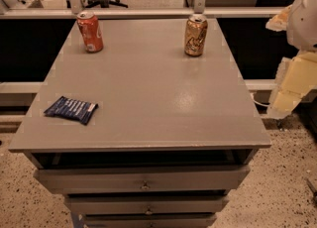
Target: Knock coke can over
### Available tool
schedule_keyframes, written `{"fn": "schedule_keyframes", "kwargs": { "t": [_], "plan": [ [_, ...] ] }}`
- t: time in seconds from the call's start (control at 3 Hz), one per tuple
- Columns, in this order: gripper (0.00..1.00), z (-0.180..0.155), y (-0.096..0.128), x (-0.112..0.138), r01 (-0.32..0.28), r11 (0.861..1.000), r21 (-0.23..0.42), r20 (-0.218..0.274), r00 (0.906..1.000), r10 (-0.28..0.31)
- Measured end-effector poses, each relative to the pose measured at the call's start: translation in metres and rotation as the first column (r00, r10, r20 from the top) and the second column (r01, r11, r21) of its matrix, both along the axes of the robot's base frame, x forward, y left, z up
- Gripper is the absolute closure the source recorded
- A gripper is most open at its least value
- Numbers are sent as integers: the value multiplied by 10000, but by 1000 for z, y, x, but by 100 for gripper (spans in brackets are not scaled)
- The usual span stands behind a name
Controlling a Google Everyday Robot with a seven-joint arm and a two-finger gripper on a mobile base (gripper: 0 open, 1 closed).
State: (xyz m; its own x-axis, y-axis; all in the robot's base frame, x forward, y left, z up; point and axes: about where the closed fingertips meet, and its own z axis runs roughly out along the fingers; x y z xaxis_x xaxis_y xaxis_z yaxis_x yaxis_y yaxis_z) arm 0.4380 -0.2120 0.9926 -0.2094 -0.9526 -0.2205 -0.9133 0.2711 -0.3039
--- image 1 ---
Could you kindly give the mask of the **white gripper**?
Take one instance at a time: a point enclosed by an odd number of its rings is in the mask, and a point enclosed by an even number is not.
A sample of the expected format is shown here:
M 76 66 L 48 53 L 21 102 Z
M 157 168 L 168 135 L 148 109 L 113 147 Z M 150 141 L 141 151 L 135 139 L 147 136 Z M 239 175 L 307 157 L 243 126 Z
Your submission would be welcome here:
M 268 30 L 285 31 L 287 41 L 300 52 L 284 57 L 275 76 L 275 88 L 269 97 L 267 116 L 283 119 L 317 86 L 317 0 L 294 0 L 270 18 Z

